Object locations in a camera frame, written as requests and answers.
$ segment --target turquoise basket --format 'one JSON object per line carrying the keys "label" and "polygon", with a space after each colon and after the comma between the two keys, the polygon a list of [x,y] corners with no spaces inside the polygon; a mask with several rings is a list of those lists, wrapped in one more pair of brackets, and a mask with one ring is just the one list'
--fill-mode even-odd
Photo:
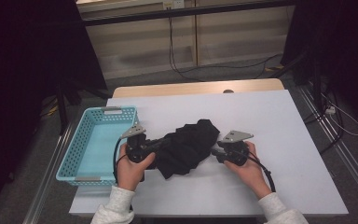
{"label": "turquoise basket", "polygon": [[73,186],[114,185],[115,145],[138,121],[134,106],[86,109],[56,174],[57,180]]}

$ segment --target black cloth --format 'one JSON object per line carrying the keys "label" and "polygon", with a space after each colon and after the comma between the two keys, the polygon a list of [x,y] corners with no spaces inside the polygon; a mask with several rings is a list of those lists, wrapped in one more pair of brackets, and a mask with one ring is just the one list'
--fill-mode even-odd
{"label": "black cloth", "polygon": [[165,179],[188,174],[211,154],[219,133],[210,120],[200,119],[197,124],[186,124],[166,134],[167,144],[156,155],[157,168]]}

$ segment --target person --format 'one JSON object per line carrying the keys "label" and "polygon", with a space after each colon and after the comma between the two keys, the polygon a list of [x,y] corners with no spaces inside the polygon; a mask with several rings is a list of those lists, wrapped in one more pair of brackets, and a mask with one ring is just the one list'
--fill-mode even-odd
{"label": "person", "polygon": [[[249,151],[252,152],[250,153],[251,157],[257,159],[255,145],[248,141],[245,143],[249,146]],[[125,148],[126,144],[123,144],[120,148],[120,157],[126,155]],[[117,169],[118,185],[112,187],[109,203],[99,205],[91,224],[130,223],[133,220],[134,212],[130,210],[131,200],[145,169],[155,157],[156,154],[151,153],[140,163],[134,163],[128,157],[123,157],[120,160]],[[229,161],[225,161],[224,164],[255,193],[268,224],[308,223],[299,211],[286,208],[278,194],[270,190],[264,180],[261,168],[255,162],[248,160],[243,166],[237,166]]]}

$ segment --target sweatshirt cuff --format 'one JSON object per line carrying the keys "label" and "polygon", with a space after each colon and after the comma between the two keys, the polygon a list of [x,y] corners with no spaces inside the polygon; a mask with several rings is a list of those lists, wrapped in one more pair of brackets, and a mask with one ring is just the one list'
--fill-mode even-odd
{"label": "sweatshirt cuff", "polygon": [[268,221],[287,211],[286,206],[281,202],[277,193],[270,193],[258,201]]}
{"label": "sweatshirt cuff", "polygon": [[112,186],[109,203],[105,207],[116,212],[129,212],[134,195],[134,191]]}

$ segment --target sleeve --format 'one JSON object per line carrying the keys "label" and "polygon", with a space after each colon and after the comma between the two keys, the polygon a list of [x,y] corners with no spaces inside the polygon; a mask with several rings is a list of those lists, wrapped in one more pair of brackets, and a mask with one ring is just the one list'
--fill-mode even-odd
{"label": "sleeve", "polygon": [[134,217],[130,211],[134,195],[133,191],[112,187],[109,203],[98,207],[91,224],[130,223]]}
{"label": "sleeve", "polygon": [[287,209],[281,202],[277,193],[270,193],[258,201],[262,207],[268,224],[308,223],[297,210]]}

